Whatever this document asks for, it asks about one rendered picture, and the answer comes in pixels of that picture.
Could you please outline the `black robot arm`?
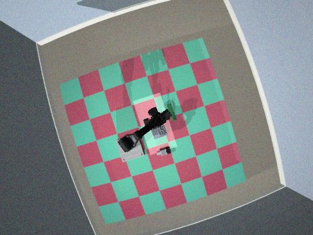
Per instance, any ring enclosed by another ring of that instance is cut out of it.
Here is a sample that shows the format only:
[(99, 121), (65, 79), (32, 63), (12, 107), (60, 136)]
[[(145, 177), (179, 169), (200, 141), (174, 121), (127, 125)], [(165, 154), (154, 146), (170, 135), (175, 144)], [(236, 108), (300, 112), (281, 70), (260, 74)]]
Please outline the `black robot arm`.
[(129, 152), (134, 146), (136, 146), (138, 140), (143, 138), (142, 136), (148, 133), (151, 129), (156, 129), (157, 127), (161, 127), (163, 124), (165, 124), (166, 120), (172, 116), (170, 111), (166, 109), (162, 113), (158, 112), (157, 108), (151, 108), (148, 111), (148, 114), (152, 116), (149, 123), (141, 128), (139, 131), (134, 132), (133, 134), (127, 134), (126, 136), (132, 135), (137, 141), (134, 145), (132, 139), (130, 137), (122, 137), (122, 139), (119, 139), (118, 144), (121, 146), (124, 152)]

